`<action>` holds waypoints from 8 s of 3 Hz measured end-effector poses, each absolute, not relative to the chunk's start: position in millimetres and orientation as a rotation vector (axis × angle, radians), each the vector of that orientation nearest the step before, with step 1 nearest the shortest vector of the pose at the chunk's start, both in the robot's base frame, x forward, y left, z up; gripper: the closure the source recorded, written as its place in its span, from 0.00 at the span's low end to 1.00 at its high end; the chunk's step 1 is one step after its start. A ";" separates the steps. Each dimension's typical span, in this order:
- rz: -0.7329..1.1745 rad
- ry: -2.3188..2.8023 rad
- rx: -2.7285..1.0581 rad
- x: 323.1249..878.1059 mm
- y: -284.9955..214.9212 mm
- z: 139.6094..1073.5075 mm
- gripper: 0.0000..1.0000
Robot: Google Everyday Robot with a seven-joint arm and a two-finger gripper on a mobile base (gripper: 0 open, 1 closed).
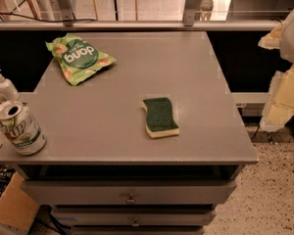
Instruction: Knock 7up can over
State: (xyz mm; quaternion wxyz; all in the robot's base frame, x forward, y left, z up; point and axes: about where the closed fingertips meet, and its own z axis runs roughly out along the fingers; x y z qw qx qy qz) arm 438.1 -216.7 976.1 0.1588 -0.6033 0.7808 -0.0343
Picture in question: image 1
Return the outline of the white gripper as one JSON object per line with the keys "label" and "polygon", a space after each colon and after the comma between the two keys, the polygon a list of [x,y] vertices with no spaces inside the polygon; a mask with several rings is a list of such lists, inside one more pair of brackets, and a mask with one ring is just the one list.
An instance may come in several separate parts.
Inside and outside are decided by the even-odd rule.
{"label": "white gripper", "polygon": [[[279,49],[282,59],[294,64],[294,10],[283,25],[279,24],[258,42],[265,49]],[[260,129],[276,132],[294,116],[294,65],[286,72],[277,71],[269,86],[269,97],[265,103]]]}

